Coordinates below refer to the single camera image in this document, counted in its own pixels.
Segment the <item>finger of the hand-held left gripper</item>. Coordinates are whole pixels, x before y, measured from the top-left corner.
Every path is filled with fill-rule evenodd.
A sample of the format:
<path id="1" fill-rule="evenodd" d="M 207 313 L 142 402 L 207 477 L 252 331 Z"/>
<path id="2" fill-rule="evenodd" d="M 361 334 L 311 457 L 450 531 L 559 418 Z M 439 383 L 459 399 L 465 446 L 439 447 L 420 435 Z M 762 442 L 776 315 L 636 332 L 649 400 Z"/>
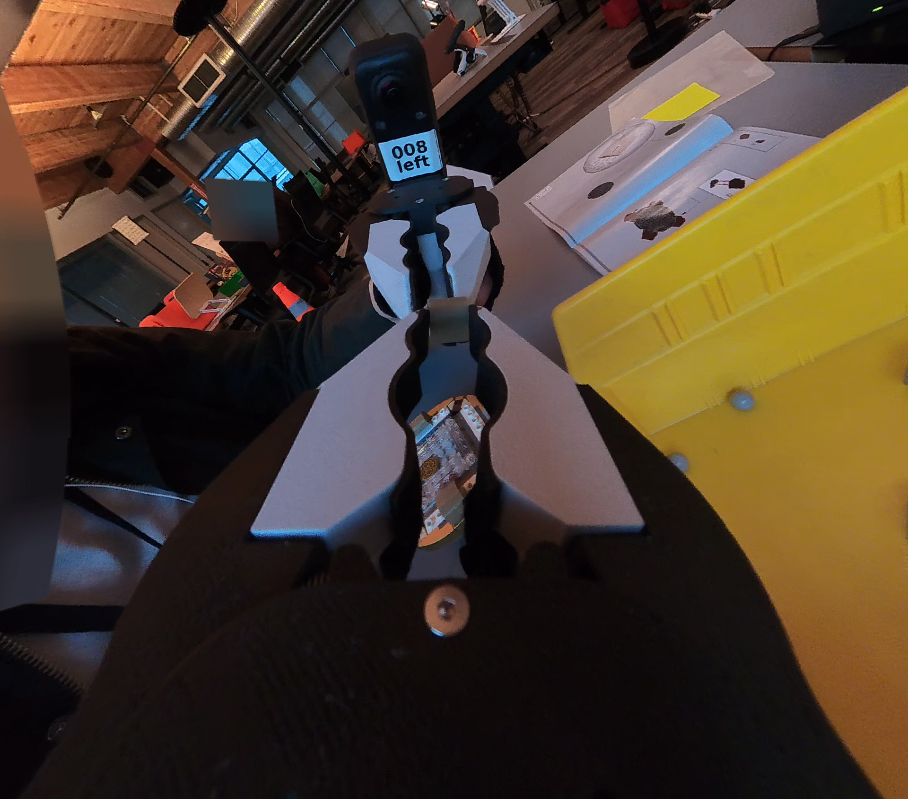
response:
<path id="1" fill-rule="evenodd" d="M 373 287 L 398 319 L 416 309 L 416 283 L 410 253 L 403 241 L 411 231 L 404 219 L 385 219 L 369 226 L 365 263 Z"/>
<path id="2" fill-rule="evenodd" d="M 478 301 L 491 257 L 491 236 L 483 226 L 475 203 L 451 207 L 436 219 L 439 230 L 447 237 L 440 243 L 444 278 L 450 296 Z"/>

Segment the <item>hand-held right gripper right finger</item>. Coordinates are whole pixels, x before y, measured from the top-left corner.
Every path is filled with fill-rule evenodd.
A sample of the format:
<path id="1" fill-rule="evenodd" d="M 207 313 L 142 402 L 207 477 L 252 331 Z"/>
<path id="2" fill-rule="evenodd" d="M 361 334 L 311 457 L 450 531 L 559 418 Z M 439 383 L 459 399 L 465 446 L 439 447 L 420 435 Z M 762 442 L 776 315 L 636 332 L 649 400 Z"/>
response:
<path id="1" fill-rule="evenodd" d="M 464 502 L 466 575 L 510 577 L 540 543 L 641 533 L 644 520 L 573 379 L 484 309 L 471 308 L 469 329 L 489 419 Z"/>

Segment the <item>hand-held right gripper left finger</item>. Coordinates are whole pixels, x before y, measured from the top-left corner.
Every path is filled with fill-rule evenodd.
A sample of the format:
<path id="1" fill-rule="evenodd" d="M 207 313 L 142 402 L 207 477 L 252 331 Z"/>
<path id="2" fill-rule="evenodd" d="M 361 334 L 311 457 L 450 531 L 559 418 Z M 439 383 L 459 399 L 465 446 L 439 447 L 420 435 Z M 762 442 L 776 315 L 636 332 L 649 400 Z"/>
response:
<path id="1" fill-rule="evenodd" d="M 319 388 L 252 524 L 256 538 L 363 547 L 384 578 L 406 578 L 422 526 L 408 419 L 422 396 L 429 315 L 401 320 Z"/>

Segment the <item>small tan brick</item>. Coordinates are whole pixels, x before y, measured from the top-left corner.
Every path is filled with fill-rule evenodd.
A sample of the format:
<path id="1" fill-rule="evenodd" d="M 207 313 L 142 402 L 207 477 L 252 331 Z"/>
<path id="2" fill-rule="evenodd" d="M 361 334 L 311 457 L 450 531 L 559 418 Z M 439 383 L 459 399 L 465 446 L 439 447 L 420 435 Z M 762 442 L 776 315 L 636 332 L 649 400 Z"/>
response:
<path id="1" fill-rule="evenodd" d="M 471 299 L 465 297 L 430 298 L 429 341 L 432 347 L 459 344 L 470 340 Z"/>

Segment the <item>round toy brick model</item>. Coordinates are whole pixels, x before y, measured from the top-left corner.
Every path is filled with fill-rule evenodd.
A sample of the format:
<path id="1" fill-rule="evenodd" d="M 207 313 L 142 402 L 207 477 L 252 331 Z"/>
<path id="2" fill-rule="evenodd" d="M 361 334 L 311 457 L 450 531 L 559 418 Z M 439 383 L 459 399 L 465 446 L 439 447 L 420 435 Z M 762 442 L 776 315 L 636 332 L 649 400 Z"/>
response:
<path id="1" fill-rule="evenodd" d="M 422 493 L 420 548 L 439 548 L 460 534 L 488 419 L 481 402 L 468 394 L 442 401 L 411 421 Z"/>

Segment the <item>yellow plastic bin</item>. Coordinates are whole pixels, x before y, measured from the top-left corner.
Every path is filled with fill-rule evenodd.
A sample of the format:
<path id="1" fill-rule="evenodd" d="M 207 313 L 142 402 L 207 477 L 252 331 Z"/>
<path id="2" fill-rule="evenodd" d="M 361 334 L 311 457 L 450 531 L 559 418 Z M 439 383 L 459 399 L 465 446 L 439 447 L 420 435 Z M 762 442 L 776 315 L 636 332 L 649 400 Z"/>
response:
<path id="1" fill-rule="evenodd" d="M 557 306 L 567 370 L 748 555 L 826 714 L 906 797 L 907 94 Z"/>

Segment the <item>person's left forearm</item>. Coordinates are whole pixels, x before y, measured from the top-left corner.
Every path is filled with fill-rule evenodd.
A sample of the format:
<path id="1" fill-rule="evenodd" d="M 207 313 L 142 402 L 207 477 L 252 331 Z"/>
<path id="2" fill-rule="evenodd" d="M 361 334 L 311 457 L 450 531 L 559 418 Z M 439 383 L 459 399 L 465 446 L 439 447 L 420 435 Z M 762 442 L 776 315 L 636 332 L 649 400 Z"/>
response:
<path id="1" fill-rule="evenodd" d="M 71 326 L 69 464 L 117 443 L 134 421 L 150 432 L 152 408 L 164 410 L 165 430 L 182 418 L 191 430 L 222 419 L 260 429 L 394 323 L 371 283 L 359 282 L 300 321 L 257 331 Z"/>

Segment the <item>grey desk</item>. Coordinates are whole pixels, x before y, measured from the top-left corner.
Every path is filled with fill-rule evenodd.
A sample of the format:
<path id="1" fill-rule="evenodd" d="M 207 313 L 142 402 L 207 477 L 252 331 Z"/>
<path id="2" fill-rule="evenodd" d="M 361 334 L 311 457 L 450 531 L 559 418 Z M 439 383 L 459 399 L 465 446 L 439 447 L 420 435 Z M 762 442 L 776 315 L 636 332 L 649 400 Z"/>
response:
<path id="1" fill-rule="evenodd" d="M 525 200 L 607 136 L 611 104 L 636 93 L 688 52 L 721 32 L 745 46 L 772 45 L 814 23 L 814 0 L 736 0 L 501 182 L 496 189 L 501 225 L 494 238 L 504 261 L 505 281 L 495 316 L 564 366 L 551 313 L 562 301 L 595 283 L 598 275 L 530 215 Z M 772 78 L 729 104 L 719 105 L 716 111 L 731 124 L 766 124 L 828 135 L 905 88 L 906 70 L 892 56 L 877 64 L 778 62 Z"/>

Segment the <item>brown cardboard box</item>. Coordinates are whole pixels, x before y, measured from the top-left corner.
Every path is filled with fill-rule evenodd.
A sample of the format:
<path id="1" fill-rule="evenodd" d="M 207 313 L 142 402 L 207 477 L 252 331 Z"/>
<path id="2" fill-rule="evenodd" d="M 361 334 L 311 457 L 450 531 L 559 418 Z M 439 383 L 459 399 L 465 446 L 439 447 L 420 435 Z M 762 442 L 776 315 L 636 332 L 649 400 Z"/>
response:
<path id="1" fill-rule="evenodd" d="M 448 65 L 444 71 L 450 70 L 448 62 L 452 64 L 453 53 L 447 53 L 446 49 L 458 23 L 454 17 L 447 15 L 422 39 L 429 72 L 435 71 L 437 68 L 433 66 L 437 65 Z"/>

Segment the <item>white black gripper device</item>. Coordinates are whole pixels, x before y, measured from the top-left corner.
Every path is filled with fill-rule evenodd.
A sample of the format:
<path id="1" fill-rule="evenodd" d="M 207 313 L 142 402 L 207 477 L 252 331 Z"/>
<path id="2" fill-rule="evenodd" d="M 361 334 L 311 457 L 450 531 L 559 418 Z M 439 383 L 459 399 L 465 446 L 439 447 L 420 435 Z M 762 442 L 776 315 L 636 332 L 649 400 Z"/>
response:
<path id="1" fill-rule="evenodd" d="M 453 71 L 463 77 L 474 66 L 479 58 L 488 53 L 479 46 L 479 41 L 472 30 L 468 30 L 465 21 L 460 20 L 448 39 L 445 53 L 453 56 Z"/>

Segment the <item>grey background table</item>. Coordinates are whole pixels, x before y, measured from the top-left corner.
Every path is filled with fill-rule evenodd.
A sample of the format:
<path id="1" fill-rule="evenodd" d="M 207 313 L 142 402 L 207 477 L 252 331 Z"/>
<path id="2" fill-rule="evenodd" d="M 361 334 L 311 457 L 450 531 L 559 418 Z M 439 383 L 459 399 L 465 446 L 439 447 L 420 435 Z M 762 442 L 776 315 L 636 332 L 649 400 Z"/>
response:
<path id="1" fill-rule="evenodd" d="M 464 76 L 449 72 L 433 88 L 438 120 L 452 113 L 473 94 L 500 86 L 516 70 L 516 59 L 524 47 L 535 40 L 557 18 L 559 6 L 549 4 L 523 15 L 512 30 L 497 43 L 483 45 L 486 56 L 479 56 Z"/>

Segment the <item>white ceiling vent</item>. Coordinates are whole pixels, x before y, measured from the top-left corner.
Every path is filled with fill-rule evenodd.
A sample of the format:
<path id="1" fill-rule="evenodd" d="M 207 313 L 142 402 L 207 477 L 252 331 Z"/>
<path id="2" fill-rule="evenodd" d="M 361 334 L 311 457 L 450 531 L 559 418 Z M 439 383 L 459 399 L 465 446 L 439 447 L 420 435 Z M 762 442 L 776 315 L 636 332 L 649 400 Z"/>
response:
<path id="1" fill-rule="evenodd" d="M 178 90 L 194 106 L 201 107 L 225 77 L 225 71 L 208 54 L 203 54 L 191 72 L 178 84 Z"/>

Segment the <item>black perforated chair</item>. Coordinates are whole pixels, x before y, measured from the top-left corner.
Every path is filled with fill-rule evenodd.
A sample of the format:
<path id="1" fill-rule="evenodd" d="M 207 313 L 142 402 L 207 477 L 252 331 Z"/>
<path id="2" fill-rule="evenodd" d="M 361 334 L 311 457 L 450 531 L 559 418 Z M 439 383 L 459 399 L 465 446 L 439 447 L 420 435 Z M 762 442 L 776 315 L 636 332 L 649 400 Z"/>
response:
<path id="1" fill-rule="evenodd" d="M 182 399 L 75 391 L 68 478 L 201 493 L 223 468 L 221 442 Z"/>

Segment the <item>person's grey hoodie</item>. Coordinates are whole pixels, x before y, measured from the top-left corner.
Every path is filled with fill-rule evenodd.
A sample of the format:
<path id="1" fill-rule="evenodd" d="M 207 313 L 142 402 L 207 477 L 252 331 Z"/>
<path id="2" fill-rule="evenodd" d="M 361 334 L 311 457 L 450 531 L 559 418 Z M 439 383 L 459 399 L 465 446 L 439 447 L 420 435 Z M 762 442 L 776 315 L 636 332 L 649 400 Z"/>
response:
<path id="1" fill-rule="evenodd" d="M 73 502 L 85 497 L 156 543 L 165 542 L 196 497 L 155 487 L 66 489 L 46 602 L 124 606 L 158 549 Z"/>

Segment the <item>white frame stand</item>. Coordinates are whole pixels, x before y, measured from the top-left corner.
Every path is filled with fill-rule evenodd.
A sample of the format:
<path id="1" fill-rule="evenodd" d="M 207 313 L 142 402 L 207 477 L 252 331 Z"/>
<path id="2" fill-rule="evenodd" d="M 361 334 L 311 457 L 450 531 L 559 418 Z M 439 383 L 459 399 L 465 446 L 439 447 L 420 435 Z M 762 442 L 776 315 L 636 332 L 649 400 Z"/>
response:
<path id="1" fill-rule="evenodd" d="M 502 22 L 502 27 L 499 31 L 495 33 L 490 32 L 487 35 L 485 39 L 485 43 L 487 44 L 498 44 L 508 36 L 514 34 L 521 20 L 525 17 L 524 15 L 519 15 L 512 11 L 503 0 L 478 0 L 478 5 L 485 7 L 486 10 L 491 9 Z"/>

